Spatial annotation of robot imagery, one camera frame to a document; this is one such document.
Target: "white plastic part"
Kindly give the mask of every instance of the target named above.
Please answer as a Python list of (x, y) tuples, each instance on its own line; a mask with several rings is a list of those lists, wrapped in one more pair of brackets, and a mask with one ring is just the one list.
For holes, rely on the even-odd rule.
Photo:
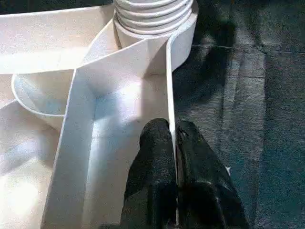
[(16, 100), (0, 109), (0, 228), (40, 227), (58, 139)]
[(183, 17), (188, 10), (191, 8), (193, 1), (189, 1), (187, 5), (184, 7), (178, 8), (177, 11), (164, 15), (164, 16), (154, 16), (150, 18), (134, 18), (129, 19), (128, 17), (125, 17), (120, 11), (119, 8), (117, 8), (116, 13), (119, 15), (123, 23), (127, 24), (130, 27), (133, 28), (142, 28), (142, 27), (154, 27), (154, 26), (160, 26), (164, 24), (171, 23), (175, 21), (176, 19), (179, 19), (180, 17)]
[(177, 29), (179, 26), (181, 26), (191, 15), (192, 10), (189, 9), (188, 11), (184, 12), (183, 15), (181, 15), (179, 18), (175, 19), (172, 22), (169, 22), (167, 24), (162, 24), (159, 26), (135, 26), (132, 25), (130, 27), (130, 23), (128, 25), (128, 22), (122, 21), (120, 17), (118, 17), (119, 22), (121, 25), (123, 25), (127, 30), (137, 33), (137, 34), (143, 34), (143, 35), (159, 35), (166, 32), (171, 32), (172, 30)]
[[(120, 24), (127, 30), (134, 32), (136, 34), (143, 35), (159, 35), (163, 33), (170, 32), (175, 30), (180, 25), (182, 25), (192, 13), (192, 0), (188, 0), (185, 4), (181, 2), (168, 2), (164, 5), (156, 5), (149, 8), (148, 4), (158, 4), (161, 1), (155, 1), (150, 3), (145, 3), (145, 9), (154, 9), (154, 12), (150, 12), (149, 18), (143, 18), (141, 15), (145, 15), (147, 12), (139, 12), (139, 7), (136, 5), (142, 3), (134, 3), (128, 1), (115, 0), (116, 12), (115, 17), (120, 22)], [(130, 4), (131, 11), (135, 11), (138, 14), (138, 17), (131, 15), (130, 11), (124, 8), (124, 4)], [(169, 14), (156, 15), (157, 13), (163, 11), (170, 11)]]
[(128, 1), (128, 0), (116, 0), (116, 4), (120, 5), (121, 7), (127, 10), (137, 11), (140, 9), (151, 9), (151, 8), (165, 6), (175, 1), (176, 0), (159, 0), (159, 1), (139, 0), (138, 2), (136, 2), (136, 1)]
[(160, 6), (157, 8), (150, 9), (136, 9), (136, 11), (130, 11), (122, 8), (116, 2), (114, 2), (115, 8), (118, 12), (120, 12), (124, 17), (131, 20), (140, 20), (140, 19), (152, 19), (158, 18), (162, 16), (172, 16), (175, 14), (180, 8), (183, 8), (184, 5), (188, 3), (189, 0), (177, 0), (165, 6)]
[(11, 88), (25, 109), (60, 131), (72, 76), (73, 70), (14, 74)]
[(114, 21), (93, 41), (88, 61), (74, 72), (41, 228), (120, 223), (142, 128), (153, 118), (165, 118), (174, 137), (172, 71), (190, 52), (197, 15), (194, 4), (187, 22), (161, 37), (119, 35), (117, 28), (126, 46), (110, 48), (105, 56), (99, 56), (98, 44), (114, 37), (109, 34)]
[(15, 99), (11, 88), (12, 74), (0, 74), (0, 108)]
[(0, 16), (0, 74), (73, 69), (113, 5)]

